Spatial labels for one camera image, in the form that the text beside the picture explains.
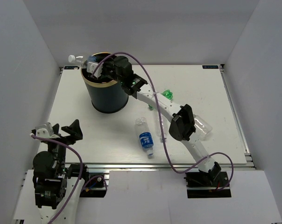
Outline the crushed Aquarius bottle blue label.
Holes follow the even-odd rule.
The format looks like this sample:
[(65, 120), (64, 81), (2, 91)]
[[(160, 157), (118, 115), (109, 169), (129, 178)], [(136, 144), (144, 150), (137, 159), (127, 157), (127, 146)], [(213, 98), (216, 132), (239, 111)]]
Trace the crushed Aquarius bottle blue label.
[(96, 57), (94, 56), (88, 56), (88, 55), (69, 55), (68, 56), (68, 61), (69, 63), (76, 65), (80, 68), (87, 68), (87, 64), (89, 62), (96, 62)]

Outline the clear bottle dark blue label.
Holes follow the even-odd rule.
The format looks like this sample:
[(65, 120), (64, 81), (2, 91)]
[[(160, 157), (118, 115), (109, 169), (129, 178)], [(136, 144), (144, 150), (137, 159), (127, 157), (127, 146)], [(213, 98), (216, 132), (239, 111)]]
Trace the clear bottle dark blue label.
[(143, 151), (146, 152), (148, 158), (152, 158), (154, 142), (146, 118), (137, 118), (134, 127)]

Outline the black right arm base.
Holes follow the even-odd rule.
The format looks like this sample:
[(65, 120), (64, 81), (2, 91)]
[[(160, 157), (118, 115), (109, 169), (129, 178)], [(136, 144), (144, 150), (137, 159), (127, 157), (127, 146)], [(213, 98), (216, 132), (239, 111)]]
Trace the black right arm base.
[(227, 172), (220, 172), (214, 182), (200, 172), (188, 172), (184, 179), (189, 199), (232, 197)]

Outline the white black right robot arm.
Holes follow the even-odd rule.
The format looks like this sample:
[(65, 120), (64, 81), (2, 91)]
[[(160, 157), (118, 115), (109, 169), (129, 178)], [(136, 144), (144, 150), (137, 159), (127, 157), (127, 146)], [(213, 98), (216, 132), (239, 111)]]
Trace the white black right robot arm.
[(190, 105), (180, 105), (158, 93), (150, 78), (144, 79), (135, 74), (125, 56), (109, 55), (100, 62), (100, 74), (121, 83), (125, 93), (151, 105), (169, 122), (169, 134), (181, 142), (196, 161), (203, 176), (203, 182), (213, 186), (219, 181), (220, 165), (209, 156), (199, 135), (196, 133), (195, 120)]

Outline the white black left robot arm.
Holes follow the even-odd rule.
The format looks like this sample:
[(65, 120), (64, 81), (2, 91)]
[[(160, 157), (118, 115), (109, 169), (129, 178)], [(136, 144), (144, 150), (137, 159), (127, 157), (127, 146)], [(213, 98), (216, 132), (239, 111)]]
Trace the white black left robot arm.
[(41, 223), (75, 223), (82, 188), (90, 182), (82, 159), (66, 166), (66, 151), (83, 138), (79, 120), (63, 127), (47, 122), (35, 127), (30, 136), (47, 145), (46, 151), (33, 158), (35, 204)]

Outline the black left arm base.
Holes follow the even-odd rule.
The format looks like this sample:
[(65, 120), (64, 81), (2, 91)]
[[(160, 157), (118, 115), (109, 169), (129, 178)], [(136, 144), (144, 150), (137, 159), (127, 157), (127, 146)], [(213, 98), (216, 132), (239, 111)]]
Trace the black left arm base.
[(105, 173), (86, 172), (83, 174), (85, 181), (80, 198), (104, 198), (108, 187), (108, 178)]

